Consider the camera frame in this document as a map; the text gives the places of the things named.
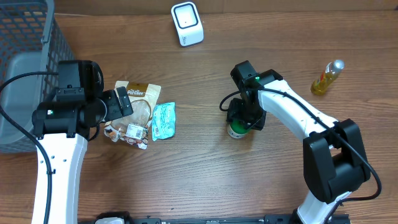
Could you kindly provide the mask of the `green lid jar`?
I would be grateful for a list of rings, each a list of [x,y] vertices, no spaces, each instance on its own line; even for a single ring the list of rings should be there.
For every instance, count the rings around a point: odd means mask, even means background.
[[[241,139],[250,132],[241,121],[234,120],[226,126],[227,133],[234,139]]]

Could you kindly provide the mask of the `beige brown snack packet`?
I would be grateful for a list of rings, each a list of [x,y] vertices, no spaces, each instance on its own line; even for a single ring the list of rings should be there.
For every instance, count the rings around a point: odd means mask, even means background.
[[[150,83],[117,81],[117,87],[125,87],[132,106],[133,114],[108,121],[104,126],[104,135],[113,142],[124,141],[139,149],[147,149],[149,128],[152,124],[154,107],[161,92],[161,86]]]

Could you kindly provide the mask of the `teal snack packet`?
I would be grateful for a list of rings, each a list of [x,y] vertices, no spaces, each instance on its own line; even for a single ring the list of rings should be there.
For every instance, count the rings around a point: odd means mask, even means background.
[[[175,103],[158,104],[152,117],[152,140],[169,139],[175,135]]]

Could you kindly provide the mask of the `silver capped amber bottle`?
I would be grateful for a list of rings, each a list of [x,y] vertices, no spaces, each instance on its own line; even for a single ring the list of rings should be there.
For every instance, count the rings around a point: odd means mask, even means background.
[[[345,63],[342,60],[330,62],[320,77],[311,85],[311,92],[315,95],[324,95],[328,87],[339,77],[343,71]]]

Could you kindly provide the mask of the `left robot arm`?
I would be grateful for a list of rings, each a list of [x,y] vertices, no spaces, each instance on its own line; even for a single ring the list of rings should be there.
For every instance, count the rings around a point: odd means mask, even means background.
[[[104,90],[100,66],[90,60],[58,63],[55,100],[33,112],[33,134],[43,147],[32,223],[76,223],[81,167],[91,128],[133,113],[125,87]]]

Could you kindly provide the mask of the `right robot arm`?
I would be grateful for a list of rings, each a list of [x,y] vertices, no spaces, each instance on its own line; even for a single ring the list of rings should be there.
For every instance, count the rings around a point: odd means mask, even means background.
[[[230,75],[240,95],[230,95],[225,109],[232,138],[262,130],[267,114],[273,114],[303,147],[303,176],[309,192],[293,214],[267,215],[266,223],[349,223],[348,216],[334,212],[371,175],[358,125],[317,110],[274,70],[258,73],[244,61]]]

